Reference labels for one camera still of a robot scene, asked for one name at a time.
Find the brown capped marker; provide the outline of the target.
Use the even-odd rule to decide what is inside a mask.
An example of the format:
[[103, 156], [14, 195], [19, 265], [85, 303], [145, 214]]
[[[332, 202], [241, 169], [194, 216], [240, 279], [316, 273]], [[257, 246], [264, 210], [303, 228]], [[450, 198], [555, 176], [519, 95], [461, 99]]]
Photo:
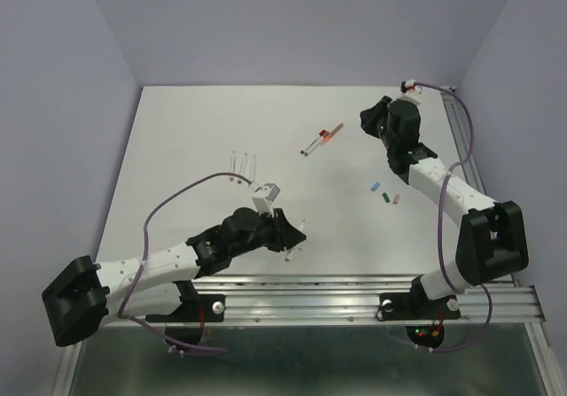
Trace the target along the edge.
[[286, 247], [286, 254], [284, 256], [284, 261], [286, 263], [291, 261], [292, 255], [295, 250], [299, 249], [299, 245], [307, 240], [307, 235], [305, 234], [305, 224], [306, 221], [303, 220], [297, 228], [293, 229], [291, 235], [291, 241]]

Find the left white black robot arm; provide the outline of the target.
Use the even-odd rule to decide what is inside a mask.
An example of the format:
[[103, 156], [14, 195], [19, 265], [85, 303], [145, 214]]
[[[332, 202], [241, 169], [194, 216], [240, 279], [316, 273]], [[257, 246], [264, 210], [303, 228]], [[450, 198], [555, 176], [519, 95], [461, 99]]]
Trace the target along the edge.
[[189, 319], [198, 300], [188, 292], [187, 283], [227, 269], [243, 254], [260, 248], [284, 252], [306, 239], [280, 208], [261, 214], [241, 207], [221, 224], [160, 252], [99, 263], [89, 256], [78, 257], [42, 292], [54, 342], [58, 347], [71, 346], [107, 323], [148, 315], [147, 308], [128, 308], [130, 298], [167, 283], [179, 289], [168, 296], [167, 310], [176, 319]]

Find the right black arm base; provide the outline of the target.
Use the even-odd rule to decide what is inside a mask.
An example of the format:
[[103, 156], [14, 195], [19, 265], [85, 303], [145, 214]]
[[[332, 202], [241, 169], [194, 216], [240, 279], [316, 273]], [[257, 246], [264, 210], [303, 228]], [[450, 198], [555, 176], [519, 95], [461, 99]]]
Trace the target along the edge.
[[457, 302], [455, 295], [437, 300], [427, 298], [420, 276], [414, 278], [406, 292], [383, 292], [378, 297], [376, 318], [380, 322], [457, 320], [462, 317], [459, 306], [451, 309], [448, 302]]

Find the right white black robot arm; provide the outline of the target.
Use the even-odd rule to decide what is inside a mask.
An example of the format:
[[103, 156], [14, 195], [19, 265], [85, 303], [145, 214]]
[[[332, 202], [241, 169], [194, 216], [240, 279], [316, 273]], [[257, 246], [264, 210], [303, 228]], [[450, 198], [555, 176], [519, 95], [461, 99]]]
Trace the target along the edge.
[[407, 99], [382, 97], [361, 112], [361, 129], [380, 140], [390, 169], [438, 207], [459, 229], [450, 261], [417, 277], [408, 294], [413, 314], [427, 316], [439, 300], [527, 268], [529, 254], [523, 212], [513, 201], [498, 202], [453, 175], [420, 140], [421, 115]]

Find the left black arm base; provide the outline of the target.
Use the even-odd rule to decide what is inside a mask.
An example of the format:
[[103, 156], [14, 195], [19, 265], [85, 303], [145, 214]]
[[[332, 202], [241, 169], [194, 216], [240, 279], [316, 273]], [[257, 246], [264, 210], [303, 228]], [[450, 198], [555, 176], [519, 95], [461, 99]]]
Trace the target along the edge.
[[185, 322], [207, 323], [223, 322], [226, 296], [221, 293], [198, 293], [192, 281], [175, 281], [178, 303], [168, 314], [148, 314], [149, 323]]

